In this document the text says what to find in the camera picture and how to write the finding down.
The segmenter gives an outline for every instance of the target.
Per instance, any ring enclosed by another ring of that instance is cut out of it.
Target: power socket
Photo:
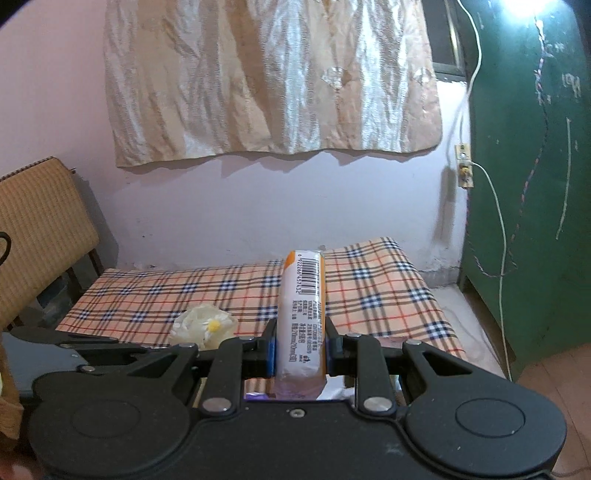
[[[463,189],[474,188],[474,172],[472,170],[472,153],[469,143],[456,145],[457,184]]]

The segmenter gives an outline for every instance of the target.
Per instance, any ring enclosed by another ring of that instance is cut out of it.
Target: pink wall
[[[107,264],[232,264],[389,235],[421,270],[459,265],[465,193],[442,181],[443,147],[403,163],[321,153],[115,168],[105,5],[33,0],[0,30],[0,175],[49,155],[76,167]],[[465,85],[438,88],[447,135]]]

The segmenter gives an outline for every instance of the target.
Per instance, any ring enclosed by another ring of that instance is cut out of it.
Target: plaid cloth
[[[391,238],[325,252],[326,313],[339,333],[416,338],[465,358],[421,275]],[[58,330],[162,347],[174,319],[207,302],[259,335],[277,317],[282,260],[190,271],[107,270]]]

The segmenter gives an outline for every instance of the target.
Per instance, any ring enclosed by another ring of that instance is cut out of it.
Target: curtain
[[[120,167],[441,140],[420,0],[110,0]]]

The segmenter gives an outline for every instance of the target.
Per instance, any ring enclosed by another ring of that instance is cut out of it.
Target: packaged food item
[[[191,306],[174,321],[168,334],[170,345],[196,343],[200,350],[215,350],[234,337],[238,321],[209,303]]]
[[[326,385],[324,258],[296,250],[283,267],[277,319],[275,395],[315,400]]]

